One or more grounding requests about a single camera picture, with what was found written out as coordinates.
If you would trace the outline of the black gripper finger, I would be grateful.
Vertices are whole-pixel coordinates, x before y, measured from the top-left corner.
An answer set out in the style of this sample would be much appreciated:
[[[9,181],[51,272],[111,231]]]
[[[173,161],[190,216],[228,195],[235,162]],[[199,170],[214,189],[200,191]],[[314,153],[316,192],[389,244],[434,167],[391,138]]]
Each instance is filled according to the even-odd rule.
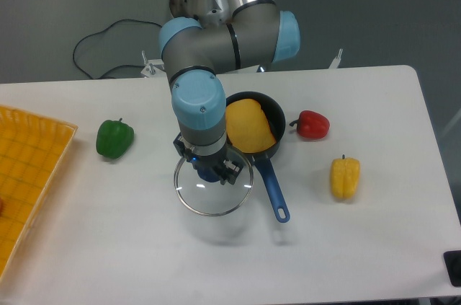
[[[233,184],[233,169],[229,167],[226,162],[219,164],[214,167],[214,172],[218,177],[218,181],[221,185],[226,183]]]
[[[243,164],[233,160],[225,160],[225,173],[227,180],[236,180],[243,169]]]

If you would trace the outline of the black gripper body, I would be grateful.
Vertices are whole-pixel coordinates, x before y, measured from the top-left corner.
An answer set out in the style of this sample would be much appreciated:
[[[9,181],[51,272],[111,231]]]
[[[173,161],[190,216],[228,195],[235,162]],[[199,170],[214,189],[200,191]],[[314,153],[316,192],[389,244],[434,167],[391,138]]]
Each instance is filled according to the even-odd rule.
[[[214,143],[206,146],[192,144],[179,133],[173,145],[182,160],[189,162],[201,179],[218,179],[214,167],[229,160],[226,133]]]

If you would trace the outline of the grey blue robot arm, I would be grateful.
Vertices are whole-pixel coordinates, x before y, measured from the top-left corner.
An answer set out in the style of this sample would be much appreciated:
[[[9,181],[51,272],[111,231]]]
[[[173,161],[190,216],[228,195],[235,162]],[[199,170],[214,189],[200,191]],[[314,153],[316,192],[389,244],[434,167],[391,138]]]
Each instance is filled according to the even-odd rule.
[[[242,166],[226,156],[226,95],[218,74],[294,57],[300,30],[275,0],[216,1],[223,21],[173,17],[158,41],[180,134],[175,147],[208,182],[234,183]]]

